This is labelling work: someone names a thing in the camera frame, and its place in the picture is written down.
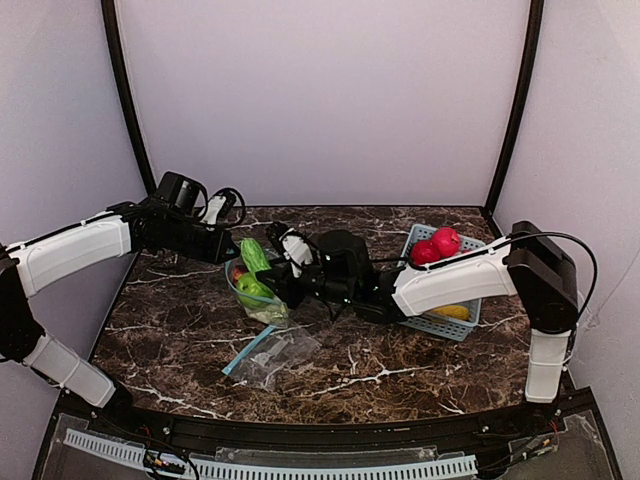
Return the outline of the green bumpy cucumber toy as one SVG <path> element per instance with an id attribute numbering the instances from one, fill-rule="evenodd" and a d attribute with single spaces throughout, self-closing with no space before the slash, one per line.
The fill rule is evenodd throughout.
<path id="1" fill-rule="evenodd" d="M 244 238 L 240 243 L 242 260 L 251 274 L 271 269 L 270 261 L 260 243 L 254 238 Z"/>

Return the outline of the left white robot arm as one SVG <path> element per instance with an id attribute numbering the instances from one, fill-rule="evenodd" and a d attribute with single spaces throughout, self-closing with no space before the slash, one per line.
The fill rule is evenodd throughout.
<path id="1" fill-rule="evenodd" d="M 233 187 L 209 193 L 167 172 L 139 202 L 124 201 L 53 232 L 1 248 L 1 360 L 21 365 L 98 410 L 127 407 L 131 395 L 111 375 L 64 344 L 32 305 L 39 294 L 67 293 L 103 273 L 110 260 L 164 250 L 211 265 L 239 256 L 231 230 L 246 217 Z"/>

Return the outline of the dark red pomegranate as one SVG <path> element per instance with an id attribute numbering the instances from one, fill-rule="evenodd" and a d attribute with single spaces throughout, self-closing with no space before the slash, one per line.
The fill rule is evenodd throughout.
<path id="1" fill-rule="evenodd" d="M 231 280 L 232 280 L 232 282 L 236 283 L 239 280 L 239 278 L 242 277 L 247 272 L 248 272 L 248 270 L 242 265 L 234 267 L 232 272 L 231 272 Z"/>

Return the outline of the white cauliflower toy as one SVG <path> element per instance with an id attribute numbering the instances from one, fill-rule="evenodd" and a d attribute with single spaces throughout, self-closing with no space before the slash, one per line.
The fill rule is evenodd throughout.
<path id="1" fill-rule="evenodd" d="M 289 310 L 284 304 L 265 304 L 258 308 L 245 308 L 246 314 L 265 325 L 287 328 L 290 324 Z"/>

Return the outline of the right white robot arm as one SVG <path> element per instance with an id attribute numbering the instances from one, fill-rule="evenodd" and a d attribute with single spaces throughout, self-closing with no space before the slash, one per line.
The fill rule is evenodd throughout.
<path id="1" fill-rule="evenodd" d="M 556 398 L 587 306 L 578 298 L 576 264 L 555 242 L 570 235 L 520 221 L 508 235 L 468 253 L 430 265 L 397 258 L 387 270 L 376 269 L 366 241 L 347 230 L 311 241 L 274 222 L 267 235 L 281 257 L 257 278 L 290 308 L 315 298 L 345 305 L 370 323 L 390 324 L 445 305 L 518 296 L 531 329 L 524 397 L 538 404 Z"/>

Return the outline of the green apple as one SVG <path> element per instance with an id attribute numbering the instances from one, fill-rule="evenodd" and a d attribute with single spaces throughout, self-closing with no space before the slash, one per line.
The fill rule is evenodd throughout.
<path id="1" fill-rule="evenodd" d="M 251 273 L 239 278 L 236 289 L 240 292 L 239 300 L 249 308 L 258 308 L 264 303 L 263 298 L 274 297 L 274 293 Z"/>

